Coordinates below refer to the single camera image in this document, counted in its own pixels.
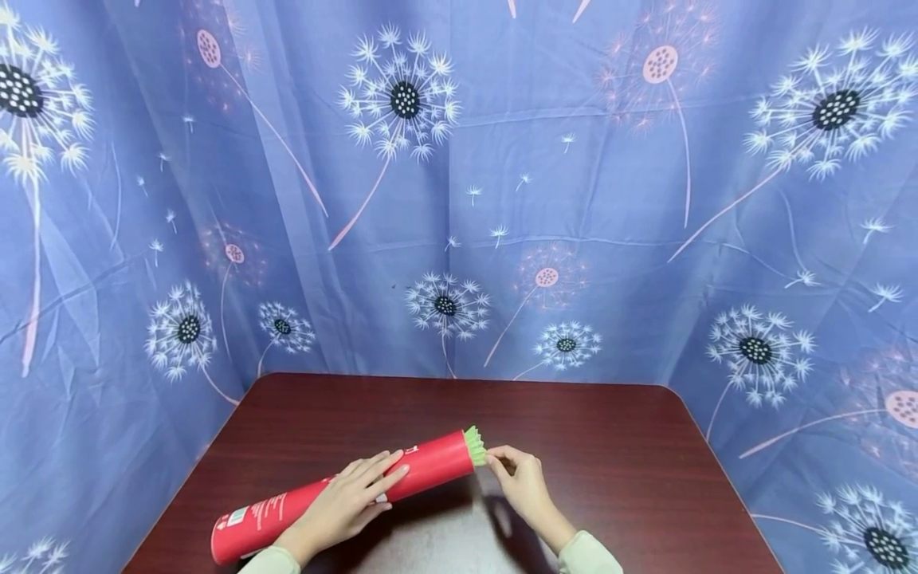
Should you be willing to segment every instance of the black dandelion center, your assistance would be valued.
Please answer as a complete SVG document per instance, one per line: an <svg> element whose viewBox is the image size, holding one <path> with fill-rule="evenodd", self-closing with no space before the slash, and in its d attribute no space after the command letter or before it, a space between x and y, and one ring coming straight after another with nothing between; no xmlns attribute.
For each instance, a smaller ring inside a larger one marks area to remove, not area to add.
<svg viewBox="0 0 918 574"><path fill-rule="evenodd" d="M739 350L740 355L756 365L766 364L771 360L773 354L771 345L764 339L758 337L746 337L740 341Z"/></svg>
<svg viewBox="0 0 918 574"><path fill-rule="evenodd" d="M274 320L274 330L282 335L288 335L293 332L293 327L290 326L290 323L278 317Z"/></svg>
<svg viewBox="0 0 918 574"><path fill-rule="evenodd" d="M20 118L36 118L44 110L45 97L22 68L0 63L0 107Z"/></svg>
<svg viewBox="0 0 918 574"><path fill-rule="evenodd" d="M401 80L389 90L389 105L396 116L414 119L420 113L420 92L408 80Z"/></svg>
<svg viewBox="0 0 918 574"><path fill-rule="evenodd" d="M561 337L558 339L558 342L554 344L555 348L562 353L571 353L574 349L577 348L577 341L571 339L570 337Z"/></svg>
<svg viewBox="0 0 918 574"><path fill-rule="evenodd" d="M855 90L832 92L812 111L812 123L824 131L839 129L857 115L861 95Z"/></svg>
<svg viewBox="0 0 918 574"><path fill-rule="evenodd" d="M175 328L175 338L181 344L191 344L201 336L201 320L196 315L188 315Z"/></svg>
<svg viewBox="0 0 918 574"><path fill-rule="evenodd" d="M447 317L452 317L459 310L455 301L445 295L440 295L433 300L433 308L441 315L446 315Z"/></svg>
<svg viewBox="0 0 918 574"><path fill-rule="evenodd" d="M909 549L889 531L870 526L864 531L864 545L873 559L892 571L904 572L911 563Z"/></svg>

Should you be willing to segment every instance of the dandelion print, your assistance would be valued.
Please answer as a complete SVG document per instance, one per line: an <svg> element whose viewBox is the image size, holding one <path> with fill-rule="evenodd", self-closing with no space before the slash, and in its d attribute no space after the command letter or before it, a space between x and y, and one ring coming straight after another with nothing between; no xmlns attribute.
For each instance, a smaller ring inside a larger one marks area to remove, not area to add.
<svg viewBox="0 0 918 574"><path fill-rule="evenodd" d="M836 422L849 427L867 454L918 478L918 366L901 349L892 348L844 368L840 380L838 413L769 438L740 458L814 426Z"/></svg>
<svg viewBox="0 0 918 574"><path fill-rule="evenodd" d="M69 556L70 543L55 542L44 537L28 547L24 556L0 556L0 573L13 574L62 574L64 560Z"/></svg>
<svg viewBox="0 0 918 574"><path fill-rule="evenodd" d="M197 368L210 386L226 402L238 405L219 389L207 366L217 351L210 315L204 308L197 287L185 281L169 291L169 297L156 303L150 311L147 327L147 356L170 381L185 376L191 367Z"/></svg>
<svg viewBox="0 0 918 574"><path fill-rule="evenodd" d="M648 129L665 110L679 120L686 162L683 227L691 208L689 131L682 101L711 76L710 50L717 38L713 11L695 0L666 0L614 40L599 74L606 109L615 123Z"/></svg>
<svg viewBox="0 0 918 574"><path fill-rule="evenodd" d="M363 215L389 164L410 150L418 162L446 143L462 107L455 99L453 64L445 53L431 50L423 33L402 38L390 25L374 37L357 41L348 72L349 87L339 92L339 105L355 122L348 131L360 146L370 144L384 159L383 167L364 202L329 245L334 249Z"/></svg>
<svg viewBox="0 0 918 574"><path fill-rule="evenodd" d="M789 524L816 533L840 555L833 561L838 574L918 574L918 524L914 514L870 486L843 486L822 493L816 504L830 521L810 526L795 520L752 514L757 520Z"/></svg>
<svg viewBox="0 0 918 574"><path fill-rule="evenodd" d="M529 174L520 174L520 182L517 184L516 189L513 190L513 193L520 191L520 187L523 185L528 185L532 183L532 176Z"/></svg>
<svg viewBox="0 0 918 574"><path fill-rule="evenodd" d="M481 187L478 186L469 186L465 193L469 196L472 196L472 207L475 206L475 198L481 195Z"/></svg>
<svg viewBox="0 0 918 574"><path fill-rule="evenodd" d="M59 162L71 174L85 169L95 123L93 98L61 57L57 40L42 28L23 26L6 3L0 4L0 29L0 154L32 211L32 289L22 352L27 377L41 306L40 186L49 163Z"/></svg>
<svg viewBox="0 0 918 574"><path fill-rule="evenodd" d="M258 360L257 377L262 375L264 356L271 347L284 349L289 355L308 353L316 342L316 334L309 321L301 319L295 309L280 303L262 303L258 306L258 324L262 331L268 333L271 342L264 348L262 358Z"/></svg>
<svg viewBox="0 0 918 574"><path fill-rule="evenodd" d="M567 309L570 299L587 285L586 270L587 266L577 260L574 251L558 242L523 255L517 268L519 280L513 285L514 292L522 294L522 302L491 347L485 366L491 362L491 357L523 307L534 304L539 310Z"/></svg>
<svg viewBox="0 0 918 574"><path fill-rule="evenodd" d="M440 334L446 368L456 378L446 354L446 339L466 341L486 329L491 298L481 292L475 281L460 283L449 274L428 273L408 289L406 300L415 327L436 329Z"/></svg>
<svg viewBox="0 0 918 574"><path fill-rule="evenodd" d="M816 46L790 66L751 116L760 130L746 136L751 153L767 153L772 168L725 208L705 221L679 248L675 259L724 214L794 165L823 180L891 140L911 118L918 57L909 35L879 41L879 32L851 32L832 48Z"/></svg>
<svg viewBox="0 0 918 574"><path fill-rule="evenodd" d="M705 439L711 438L714 419L731 388L745 393L753 408L764 403L777 409L787 395L806 380L812 362L806 357L815 349L812 335L806 331L790 333L791 322L780 313L766 316L751 305L721 313L711 327L708 357L726 363L730 370L727 386L721 393Z"/></svg>
<svg viewBox="0 0 918 574"><path fill-rule="evenodd" d="M153 252L153 266L160 266L160 253L162 253L162 243L160 240L154 239L150 242L150 250Z"/></svg>
<svg viewBox="0 0 918 574"><path fill-rule="evenodd" d="M867 310L868 313L879 309L885 302L898 303L902 301L902 290L898 285L881 285L877 283L870 292L879 297L877 304Z"/></svg>
<svg viewBox="0 0 918 574"><path fill-rule="evenodd" d="M496 237L498 239L497 242L494 243L495 249L500 247L500 238L507 237L507 233L509 233L509 230L503 225L498 225L496 228L491 230L491 237Z"/></svg>
<svg viewBox="0 0 918 574"><path fill-rule="evenodd" d="M549 325L539 342L532 350L541 357L541 361L513 378L518 380L540 366L550 366L556 371L582 366L587 360L602 350L599 344L602 336L593 331L589 325L578 322Z"/></svg>

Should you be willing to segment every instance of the blue backdrop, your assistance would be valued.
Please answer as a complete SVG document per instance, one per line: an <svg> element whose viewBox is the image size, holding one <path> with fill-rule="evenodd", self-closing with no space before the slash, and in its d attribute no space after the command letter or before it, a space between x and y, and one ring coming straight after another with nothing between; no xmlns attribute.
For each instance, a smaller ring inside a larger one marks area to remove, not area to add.
<svg viewBox="0 0 918 574"><path fill-rule="evenodd" d="M276 370L668 385L788 573L918 572L915 3L6 1L0 572Z"/></svg>

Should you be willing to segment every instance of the wooden table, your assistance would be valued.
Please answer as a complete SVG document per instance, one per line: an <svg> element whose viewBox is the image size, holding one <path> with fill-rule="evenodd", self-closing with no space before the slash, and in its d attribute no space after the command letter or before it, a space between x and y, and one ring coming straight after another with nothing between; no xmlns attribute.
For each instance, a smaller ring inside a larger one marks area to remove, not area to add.
<svg viewBox="0 0 918 574"><path fill-rule="evenodd" d="M780 572L666 388L303 374L255 384L125 571L234 572L209 554L221 514L471 424L541 458L555 503L626 574ZM553 572L489 475L401 501L305 571Z"/></svg>

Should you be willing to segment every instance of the red paper tube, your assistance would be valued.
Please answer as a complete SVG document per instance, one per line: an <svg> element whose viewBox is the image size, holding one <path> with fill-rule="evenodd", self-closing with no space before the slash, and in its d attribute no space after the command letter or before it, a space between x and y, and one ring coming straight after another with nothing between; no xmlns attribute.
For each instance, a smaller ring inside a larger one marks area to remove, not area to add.
<svg viewBox="0 0 918 574"><path fill-rule="evenodd" d="M485 462L485 447L478 430L456 431L441 438L412 446L385 474L409 465L408 474L377 502L400 501L412 494L440 486L472 474ZM210 554L221 566L255 554L299 518L325 489L333 477L255 502L214 524L210 534Z"/></svg>

